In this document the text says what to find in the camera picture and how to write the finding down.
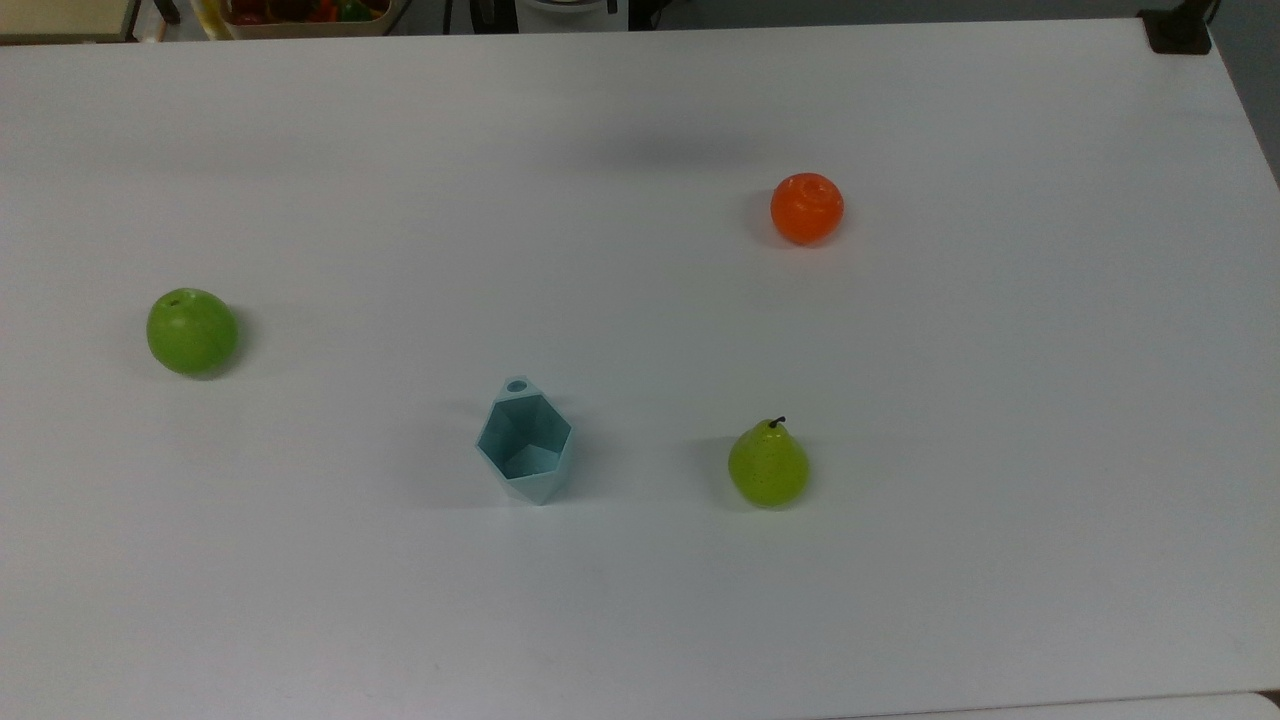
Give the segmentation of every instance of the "green apple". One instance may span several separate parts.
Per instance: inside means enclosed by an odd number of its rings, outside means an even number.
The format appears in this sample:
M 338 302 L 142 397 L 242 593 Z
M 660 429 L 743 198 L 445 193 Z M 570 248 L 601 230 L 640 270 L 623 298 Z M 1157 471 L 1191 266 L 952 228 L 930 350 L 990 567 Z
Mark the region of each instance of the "green apple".
M 183 375 L 216 370 L 236 350 L 236 315 L 216 295 L 183 287 L 166 292 L 147 316 L 147 346 Z

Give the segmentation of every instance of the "hexagonal cup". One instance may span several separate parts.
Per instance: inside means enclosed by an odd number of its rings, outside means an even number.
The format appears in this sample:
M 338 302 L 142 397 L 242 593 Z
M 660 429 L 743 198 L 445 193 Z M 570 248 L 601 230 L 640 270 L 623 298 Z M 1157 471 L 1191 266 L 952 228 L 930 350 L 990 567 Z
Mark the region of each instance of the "hexagonal cup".
M 476 448 L 507 493 L 545 505 L 568 480 L 573 428 L 529 378 L 507 378 Z

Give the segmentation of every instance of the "pear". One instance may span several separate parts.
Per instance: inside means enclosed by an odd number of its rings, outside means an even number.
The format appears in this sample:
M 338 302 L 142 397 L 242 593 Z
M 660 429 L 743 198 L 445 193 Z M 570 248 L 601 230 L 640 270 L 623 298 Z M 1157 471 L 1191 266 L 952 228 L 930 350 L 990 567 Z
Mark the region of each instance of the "pear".
M 728 474 L 749 502 L 777 507 L 791 502 L 809 483 L 809 457 L 782 423 L 760 420 L 728 451 Z

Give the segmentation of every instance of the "orange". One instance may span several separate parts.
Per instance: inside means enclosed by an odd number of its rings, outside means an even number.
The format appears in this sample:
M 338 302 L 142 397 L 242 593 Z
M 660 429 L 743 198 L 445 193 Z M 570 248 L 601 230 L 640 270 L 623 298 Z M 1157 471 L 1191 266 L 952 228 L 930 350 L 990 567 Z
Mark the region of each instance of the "orange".
M 836 183 L 818 173 L 782 181 L 769 202 L 773 227 L 796 245 L 813 245 L 831 234 L 845 217 L 845 199 Z

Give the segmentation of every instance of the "black object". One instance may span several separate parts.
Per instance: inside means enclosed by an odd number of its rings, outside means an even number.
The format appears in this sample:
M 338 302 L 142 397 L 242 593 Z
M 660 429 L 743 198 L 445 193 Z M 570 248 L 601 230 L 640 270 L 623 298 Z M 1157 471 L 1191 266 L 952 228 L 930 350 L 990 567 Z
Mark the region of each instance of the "black object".
M 508 35 L 520 32 L 516 23 L 516 0 L 493 0 L 493 20 L 484 19 L 480 4 L 471 0 L 471 27 L 476 35 Z
M 155 0 L 156 9 L 160 10 L 160 17 L 164 22 L 175 26 L 182 23 L 182 15 L 178 13 L 178 6 L 173 4 L 173 0 Z
M 655 29 L 658 23 L 653 20 L 654 13 L 660 13 L 667 5 L 671 5 L 671 0 L 631 0 L 627 6 L 627 29 Z
M 1161 55 L 1208 55 L 1213 41 L 1208 37 L 1204 15 L 1217 13 L 1219 0 L 1185 0 L 1172 10 L 1139 10 L 1147 28 L 1147 42 Z

